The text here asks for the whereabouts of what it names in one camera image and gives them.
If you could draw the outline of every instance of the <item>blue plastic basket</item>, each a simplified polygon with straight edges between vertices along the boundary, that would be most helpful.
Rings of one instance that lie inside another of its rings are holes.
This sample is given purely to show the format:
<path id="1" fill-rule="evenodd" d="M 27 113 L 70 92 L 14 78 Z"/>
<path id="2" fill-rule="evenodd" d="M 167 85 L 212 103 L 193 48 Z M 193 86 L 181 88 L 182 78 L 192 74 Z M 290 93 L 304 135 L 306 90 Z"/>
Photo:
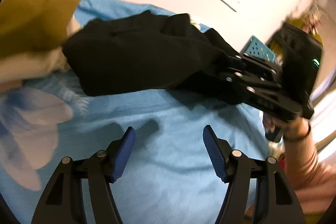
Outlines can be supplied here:
<path id="1" fill-rule="evenodd" d="M 255 36 L 250 38 L 249 42 L 244 47 L 243 52 L 271 62 L 274 62 L 275 60 L 274 53 Z"/>

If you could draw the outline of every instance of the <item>clothing pile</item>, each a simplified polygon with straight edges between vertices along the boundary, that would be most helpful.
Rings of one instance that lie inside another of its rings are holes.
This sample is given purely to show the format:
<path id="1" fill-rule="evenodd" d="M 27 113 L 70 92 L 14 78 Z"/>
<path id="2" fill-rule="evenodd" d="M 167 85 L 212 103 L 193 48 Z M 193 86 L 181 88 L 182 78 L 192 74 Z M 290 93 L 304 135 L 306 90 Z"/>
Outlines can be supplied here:
<path id="1" fill-rule="evenodd" d="M 0 3 L 0 92 L 22 80 L 68 69 L 62 53 L 80 0 L 3 0 Z"/>
<path id="2" fill-rule="evenodd" d="M 67 40 L 63 53 L 89 96 L 166 88 L 217 96 L 223 93 L 222 81 L 203 70 L 238 54 L 214 29 L 200 32 L 188 14 L 148 10 L 119 20 L 92 20 Z"/>
<path id="3" fill-rule="evenodd" d="M 188 14 L 146 10 L 118 20 L 94 19 L 74 32 L 79 2 L 0 4 L 0 92 L 71 67 L 89 96 L 175 88 L 221 95 L 226 102 L 236 98 L 231 85 L 203 72 L 218 62 L 226 66 L 228 55 L 238 54 L 214 29 L 202 33 Z"/>

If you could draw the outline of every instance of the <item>black cloth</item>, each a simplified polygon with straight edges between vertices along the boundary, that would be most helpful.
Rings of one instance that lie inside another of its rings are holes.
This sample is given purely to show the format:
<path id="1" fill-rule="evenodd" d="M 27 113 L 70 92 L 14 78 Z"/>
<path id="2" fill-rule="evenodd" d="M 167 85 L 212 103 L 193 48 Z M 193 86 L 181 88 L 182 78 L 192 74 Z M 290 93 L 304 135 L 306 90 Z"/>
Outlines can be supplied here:
<path id="1" fill-rule="evenodd" d="M 202 92 L 207 76 L 201 71 L 238 54 L 214 29 L 202 33 L 191 25 L 188 14 L 150 11 L 95 19 L 68 39 L 63 53 L 89 96 L 179 85 Z"/>

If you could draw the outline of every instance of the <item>fabric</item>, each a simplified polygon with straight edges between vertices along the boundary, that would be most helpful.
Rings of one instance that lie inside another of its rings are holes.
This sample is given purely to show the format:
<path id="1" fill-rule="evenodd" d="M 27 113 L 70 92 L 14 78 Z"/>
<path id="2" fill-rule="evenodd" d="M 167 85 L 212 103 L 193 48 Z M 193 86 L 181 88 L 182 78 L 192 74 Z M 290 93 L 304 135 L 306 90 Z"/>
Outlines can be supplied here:
<path id="1" fill-rule="evenodd" d="M 318 224 L 323 214 L 306 215 L 306 224 Z"/>
<path id="2" fill-rule="evenodd" d="M 148 8 L 170 13 L 119 0 L 82 0 L 75 17 L 83 26 L 100 15 L 122 18 Z M 63 157 L 90 157 L 132 126 L 135 147 L 123 176 L 110 185 L 123 223 L 215 223 L 227 184 L 216 176 L 204 146 L 207 124 L 249 157 L 267 157 L 259 111 L 245 104 L 179 90 L 88 97 L 72 71 L 28 80 L 0 95 L 0 192 L 21 224 L 30 224 Z M 87 223 L 94 224 L 87 180 L 82 183 Z M 247 206 L 254 197 L 251 180 Z"/>
<path id="3" fill-rule="evenodd" d="M 0 93 L 12 89 L 18 89 L 22 87 L 22 80 L 9 81 L 5 83 L 0 83 Z"/>
<path id="4" fill-rule="evenodd" d="M 55 70 L 68 70 L 62 48 L 49 52 L 24 52 L 0 59 L 0 83 L 44 77 Z"/>
<path id="5" fill-rule="evenodd" d="M 0 59 L 61 46 L 80 0 L 3 0 L 0 3 Z"/>
<path id="6" fill-rule="evenodd" d="M 70 22 L 67 25 L 67 35 L 68 35 L 68 37 L 73 35 L 74 33 L 78 32 L 80 29 L 81 29 L 81 25 L 75 19 L 75 17 L 72 17 Z"/>
<path id="7" fill-rule="evenodd" d="M 336 170 L 318 162 L 312 134 L 285 140 L 286 174 L 305 214 L 324 213 L 336 196 Z"/>
<path id="8" fill-rule="evenodd" d="M 175 87 L 218 59 L 224 62 L 228 51 L 238 54 L 214 29 L 202 33 L 191 25 L 189 15 L 150 11 L 95 19 L 63 48 L 89 96 Z"/>

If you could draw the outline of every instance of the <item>blue bedsheet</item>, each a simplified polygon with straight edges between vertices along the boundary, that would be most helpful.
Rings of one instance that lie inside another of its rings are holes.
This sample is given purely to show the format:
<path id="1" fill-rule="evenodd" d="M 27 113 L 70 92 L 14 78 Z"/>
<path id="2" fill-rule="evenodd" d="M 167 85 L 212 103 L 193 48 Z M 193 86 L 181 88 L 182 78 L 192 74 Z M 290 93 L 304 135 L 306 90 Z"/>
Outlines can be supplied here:
<path id="1" fill-rule="evenodd" d="M 119 0 L 82 0 L 75 17 L 83 25 L 94 17 L 115 19 L 146 9 L 172 14 Z M 123 222 L 214 223 L 227 185 L 216 176 L 203 144 L 207 124 L 234 149 L 267 156 L 259 111 L 245 104 L 165 90 L 92 98 L 83 94 L 72 71 L 29 80 L 0 95 L 0 192 L 18 220 L 28 224 L 64 156 L 90 157 L 132 126 L 135 147 L 123 176 L 111 184 Z M 254 193 L 251 181 L 249 204 Z M 85 180 L 83 195 L 88 224 L 94 224 Z"/>

